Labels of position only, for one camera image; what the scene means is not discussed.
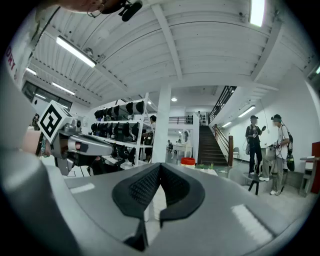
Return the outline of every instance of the white ceiling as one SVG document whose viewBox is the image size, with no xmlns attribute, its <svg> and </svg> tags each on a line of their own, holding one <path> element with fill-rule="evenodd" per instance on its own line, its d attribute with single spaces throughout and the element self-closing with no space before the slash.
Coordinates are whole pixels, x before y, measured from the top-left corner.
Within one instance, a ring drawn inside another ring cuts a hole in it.
<svg viewBox="0 0 320 256">
<path fill-rule="evenodd" d="M 248 88 L 244 101 L 261 99 L 292 64 L 304 70 L 316 52 L 287 11 L 280 13 L 280 27 L 275 25 L 276 0 L 267 1 L 262 27 L 248 23 L 249 0 L 143 2 L 129 22 L 118 13 L 90 18 L 60 9 L 33 55 L 30 68 L 37 77 L 26 73 L 26 78 L 89 107 L 138 100 L 146 92 L 156 103 L 165 83 L 178 98 L 172 105 L 213 106 L 226 85 Z M 42 26 L 54 10 L 47 11 Z M 97 66 L 89 67 L 56 44 L 57 36 L 82 51 L 90 47 Z"/>
</svg>

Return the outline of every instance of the black shirt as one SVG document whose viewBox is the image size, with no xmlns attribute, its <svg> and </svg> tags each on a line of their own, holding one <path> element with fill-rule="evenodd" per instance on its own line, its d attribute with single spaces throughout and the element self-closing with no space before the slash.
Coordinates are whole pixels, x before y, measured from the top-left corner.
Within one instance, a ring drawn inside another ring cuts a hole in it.
<svg viewBox="0 0 320 256">
<path fill-rule="evenodd" d="M 252 126 L 251 124 L 246 128 L 245 131 L 245 137 L 248 137 L 249 135 L 254 135 L 256 134 L 255 138 L 247 138 L 248 143 L 250 146 L 253 146 L 255 144 L 260 144 L 260 139 L 259 139 L 259 134 L 261 133 L 260 128 L 256 125 L 255 127 Z"/>
</svg>

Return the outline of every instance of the handrail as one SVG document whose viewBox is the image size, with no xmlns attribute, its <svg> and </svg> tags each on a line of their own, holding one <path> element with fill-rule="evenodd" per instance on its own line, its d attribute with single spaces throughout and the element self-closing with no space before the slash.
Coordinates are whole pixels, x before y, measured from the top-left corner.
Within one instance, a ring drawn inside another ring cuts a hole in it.
<svg viewBox="0 0 320 256">
<path fill-rule="evenodd" d="M 209 123 L 211 123 L 213 121 L 213 119 L 215 119 L 215 117 L 218 115 L 218 113 L 221 111 L 221 109 L 226 105 L 226 103 L 230 99 L 231 95 L 236 90 L 236 88 L 237 88 L 236 86 L 228 86 L 228 85 L 226 85 L 223 88 L 223 91 L 222 91 L 218 101 L 216 102 L 215 106 L 213 107 L 213 110 L 211 111 L 211 113 L 209 114 Z"/>
<path fill-rule="evenodd" d="M 227 140 L 216 124 L 212 128 L 214 129 L 215 140 L 218 142 L 219 138 L 228 153 L 228 166 L 232 166 L 234 160 L 234 137 L 229 136 L 229 140 Z"/>
</svg>

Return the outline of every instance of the staircase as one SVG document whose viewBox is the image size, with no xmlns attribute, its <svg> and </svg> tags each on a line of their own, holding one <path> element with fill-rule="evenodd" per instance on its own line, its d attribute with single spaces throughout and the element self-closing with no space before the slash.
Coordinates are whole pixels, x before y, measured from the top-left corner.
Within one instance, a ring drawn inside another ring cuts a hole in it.
<svg viewBox="0 0 320 256">
<path fill-rule="evenodd" d="M 199 132 L 198 165 L 228 166 L 215 136 L 209 126 L 201 125 Z"/>
</svg>

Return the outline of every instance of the light fixture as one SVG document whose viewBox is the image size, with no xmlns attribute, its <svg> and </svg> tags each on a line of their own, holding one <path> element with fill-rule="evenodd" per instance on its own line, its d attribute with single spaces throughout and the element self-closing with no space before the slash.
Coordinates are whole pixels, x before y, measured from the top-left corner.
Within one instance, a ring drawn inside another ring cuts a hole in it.
<svg viewBox="0 0 320 256">
<path fill-rule="evenodd" d="M 231 122 L 227 122 L 225 125 L 223 125 L 222 127 L 226 127 L 226 126 L 228 126 L 228 125 L 230 125 L 231 124 Z"/>
<path fill-rule="evenodd" d="M 67 51 L 72 53 L 74 56 L 82 60 L 84 63 L 88 64 L 91 68 L 94 68 L 96 66 L 96 63 L 93 62 L 91 59 L 89 59 L 87 56 L 85 56 L 81 51 L 76 49 L 72 44 L 70 44 L 68 41 L 66 41 L 62 36 L 58 36 L 56 38 L 56 43 L 63 48 L 65 48 Z"/>
<path fill-rule="evenodd" d="M 242 118 L 245 114 L 248 114 L 251 110 L 253 110 L 256 106 L 249 107 L 246 111 L 244 111 L 241 115 L 239 115 L 239 118 Z"/>
<path fill-rule="evenodd" d="M 36 73 L 36 71 L 34 71 L 34 70 L 32 70 L 32 69 L 30 69 L 30 68 L 26 68 L 26 71 L 28 71 L 28 72 L 30 72 L 31 74 L 33 74 L 33 75 L 37 75 L 37 73 Z"/>
<path fill-rule="evenodd" d="M 65 92 L 67 92 L 68 94 L 71 94 L 71 95 L 75 95 L 75 94 L 76 94 L 75 92 L 70 91 L 70 90 L 62 87 L 62 86 L 60 86 L 59 84 L 56 84 L 55 82 L 52 82 L 52 85 L 55 86 L 55 87 L 58 87 L 59 89 L 65 91 Z"/>
<path fill-rule="evenodd" d="M 250 23 L 261 27 L 264 19 L 265 0 L 251 0 L 250 11 Z"/>
<path fill-rule="evenodd" d="M 38 96 L 39 98 L 42 98 L 42 99 L 46 99 L 46 97 L 43 97 L 42 95 L 36 93 L 35 96 Z"/>
</svg>

